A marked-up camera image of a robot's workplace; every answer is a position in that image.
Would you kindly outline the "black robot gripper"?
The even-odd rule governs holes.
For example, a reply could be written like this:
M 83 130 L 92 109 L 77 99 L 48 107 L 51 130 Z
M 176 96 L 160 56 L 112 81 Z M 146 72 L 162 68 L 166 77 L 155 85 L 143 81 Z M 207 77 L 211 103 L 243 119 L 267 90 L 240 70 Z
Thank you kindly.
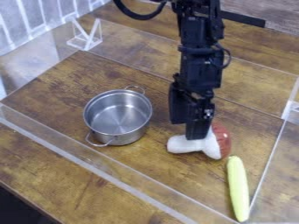
M 224 69 L 224 50 L 220 47 L 195 48 L 179 46 L 182 67 L 176 82 L 170 86 L 168 105 L 172 124 L 186 123 L 188 140 L 203 139 L 211 128 L 215 104 L 208 99 L 188 103 L 192 93 L 212 98 L 214 89 L 220 87 Z

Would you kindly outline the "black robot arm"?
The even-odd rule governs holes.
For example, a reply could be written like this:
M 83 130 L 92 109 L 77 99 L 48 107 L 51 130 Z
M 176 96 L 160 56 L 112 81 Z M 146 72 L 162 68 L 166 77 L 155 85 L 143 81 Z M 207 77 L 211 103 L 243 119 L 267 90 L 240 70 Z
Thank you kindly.
M 170 119 L 186 125 L 187 139 L 199 140 L 211 128 L 214 90 L 220 87 L 226 67 L 226 49 L 219 45 L 224 30 L 220 0 L 178 0 L 172 11 L 178 15 L 182 60 L 170 86 Z

